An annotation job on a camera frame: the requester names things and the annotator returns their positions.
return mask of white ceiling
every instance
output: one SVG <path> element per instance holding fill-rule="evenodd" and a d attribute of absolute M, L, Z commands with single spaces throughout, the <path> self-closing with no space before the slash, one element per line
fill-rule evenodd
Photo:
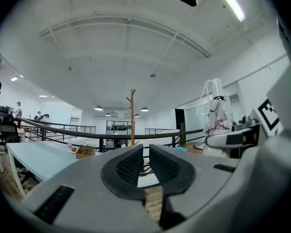
<path fill-rule="evenodd" d="M 17 89 L 22 94 L 40 101 L 40 102 L 49 102 L 49 101 L 59 101 L 56 97 L 53 97 L 53 94 L 43 90 L 40 87 L 37 87 L 35 84 L 30 82 L 24 73 L 19 73 L 16 69 L 0 54 L 0 80 L 6 81 L 14 89 Z M 41 98 L 39 95 L 46 95 L 47 98 Z"/>
<path fill-rule="evenodd" d="M 146 106 L 147 117 L 160 89 L 191 63 L 267 20 L 261 0 L 238 2 L 243 23 L 224 0 L 198 0 L 196 7 L 178 0 L 23 0 L 0 31 L 0 52 L 27 80 L 88 112 L 97 113 L 97 105 L 128 111 L 126 97 L 136 89 L 135 112 Z"/>

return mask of doorway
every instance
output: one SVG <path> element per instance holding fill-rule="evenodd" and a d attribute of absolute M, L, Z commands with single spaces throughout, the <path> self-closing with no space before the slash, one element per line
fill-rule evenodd
<path fill-rule="evenodd" d="M 181 129 L 181 123 L 185 124 L 185 116 L 184 116 L 184 110 L 183 109 L 175 109 L 176 112 L 176 129 Z"/>

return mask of computer monitor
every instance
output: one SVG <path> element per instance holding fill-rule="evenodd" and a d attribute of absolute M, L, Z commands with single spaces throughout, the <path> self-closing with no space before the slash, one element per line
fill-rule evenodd
<path fill-rule="evenodd" d="M 7 106 L 6 108 L 8 109 L 8 114 L 13 115 L 14 108 L 9 107 L 9 106 Z"/>
<path fill-rule="evenodd" d="M 8 114 L 8 109 L 5 106 L 0 106 L 0 112 Z"/>

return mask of ceiling beam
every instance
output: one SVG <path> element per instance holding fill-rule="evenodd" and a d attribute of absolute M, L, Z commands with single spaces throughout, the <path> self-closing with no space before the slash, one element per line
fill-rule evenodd
<path fill-rule="evenodd" d="M 127 0 L 126 6 L 128 8 L 130 8 L 133 5 L 133 2 L 134 2 L 134 0 Z M 127 31 L 128 31 L 128 26 L 126 24 L 124 26 L 123 35 L 122 35 L 122 49 L 123 49 L 123 52 L 125 52 L 126 49 L 127 49 Z"/>
<path fill-rule="evenodd" d="M 139 54 L 136 52 L 122 52 L 122 51 L 113 51 L 113 50 L 95 50 L 95 49 L 89 49 L 87 51 L 82 50 L 74 50 L 67 52 L 66 54 L 63 54 L 62 58 L 79 58 L 79 57 L 86 57 L 91 56 L 92 58 L 123 58 L 123 59 L 135 59 L 151 64 L 158 64 L 159 66 L 164 66 L 166 68 L 169 68 L 177 73 L 182 73 L 183 70 L 178 69 L 178 65 L 175 65 L 171 62 L 161 60 L 159 58 L 155 58 L 150 55 L 145 54 Z"/>
<path fill-rule="evenodd" d="M 166 35 L 166 34 L 160 32 L 160 31 L 153 30 L 153 29 L 150 29 L 150 28 L 145 28 L 145 27 L 142 27 L 142 26 L 139 26 L 139 25 L 126 24 L 126 23 L 125 23 L 125 24 L 124 24 L 124 23 L 115 23 L 115 22 L 108 22 L 108 23 L 105 23 L 105 22 L 103 22 L 103 23 L 91 23 L 91 24 L 86 24 L 86 25 L 80 25 L 80 26 L 74 26 L 74 27 L 67 27 L 67 28 L 65 28 L 65 29 L 58 30 L 58 31 L 56 31 L 56 32 L 51 32 L 51 33 L 56 34 L 56 33 L 59 33 L 59 32 L 65 31 L 65 30 L 77 29 L 77 28 L 84 27 L 84 26 L 89 26 L 89 25 L 121 25 L 121 26 L 126 26 L 126 27 L 133 27 L 133 28 L 138 28 L 138 29 L 148 30 L 148 31 L 151 31 L 151 32 L 154 32 L 154 33 L 158 33 L 158 34 L 160 34 L 160 35 L 162 35 L 162 36 L 168 37 L 168 38 L 170 38 L 170 39 L 175 38 L 175 37 L 171 37 L 170 35 Z M 180 41 L 180 40 L 178 40 L 178 39 L 174 39 L 174 40 L 177 41 L 177 42 L 179 42 L 179 43 L 181 43 L 181 44 L 182 44 L 183 41 L 184 41 L 184 40 Z M 188 48 L 190 48 L 192 51 L 196 52 L 197 54 L 199 54 L 199 55 L 202 56 L 203 58 L 205 57 L 205 56 L 204 56 L 203 54 L 201 54 L 198 50 L 192 48 L 191 46 L 189 46 L 189 45 L 185 45 L 185 46 L 188 47 Z"/>
<path fill-rule="evenodd" d="M 74 18 L 86 18 L 86 17 L 92 17 L 93 15 L 96 15 L 99 17 L 99 15 L 112 15 L 112 17 L 117 17 L 117 15 L 121 15 L 121 17 L 135 17 L 140 18 L 145 21 L 151 21 L 155 22 L 156 24 L 164 25 L 170 29 L 173 29 L 174 31 L 178 31 L 181 29 L 181 33 L 184 34 L 189 39 L 193 40 L 200 46 L 202 46 L 205 49 L 210 49 L 211 44 L 206 41 L 200 34 L 198 34 L 197 31 L 184 27 L 183 23 L 180 21 L 176 21 L 175 19 L 168 17 L 166 15 L 157 13 L 155 11 L 147 11 L 142 8 L 138 7 L 126 7 L 126 6 L 107 6 L 107 5 L 101 5 L 96 6 L 92 8 L 82 8 L 82 9 L 75 9 L 71 13 L 65 13 L 59 16 L 56 16 L 54 19 L 50 19 L 49 21 L 46 21 L 39 27 L 39 32 L 44 31 L 48 27 L 52 27 L 54 25 L 58 25 L 61 23 L 65 23 L 67 21 L 70 21 Z"/>
<path fill-rule="evenodd" d="M 189 20 L 189 19 L 191 18 L 191 16 L 194 14 L 196 8 L 197 8 L 197 6 L 193 7 L 193 8 L 189 11 L 189 13 L 186 15 L 184 21 L 182 22 L 182 28 L 181 28 L 181 30 L 182 30 L 182 29 L 185 29 L 185 24 L 188 22 L 188 20 Z M 171 49 L 171 46 L 172 46 L 172 44 L 173 44 L 175 38 L 178 36 L 179 33 L 180 33 L 180 30 L 177 30 L 177 32 L 175 33 L 175 35 L 172 37 L 172 39 L 170 40 L 169 44 L 168 44 L 167 47 L 165 48 L 164 52 L 162 53 L 162 55 L 161 55 L 161 60 L 163 60 L 163 59 L 166 57 L 166 55 L 168 54 L 169 50 Z M 159 67 L 159 65 L 155 64 L 152 73 L 155 73 L 158 67 Z"/>

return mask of bottle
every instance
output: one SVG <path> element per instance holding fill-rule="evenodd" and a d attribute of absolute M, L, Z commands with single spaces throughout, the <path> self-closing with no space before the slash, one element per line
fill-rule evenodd
<path fill-rule="evenodd" d="M 71 151 L 72 142 L 71 142 L 71 139 L 70 138 L 68 138 L 68 140 L 67 140 L 67 145 L 68 145 L 68 149 Z"/>

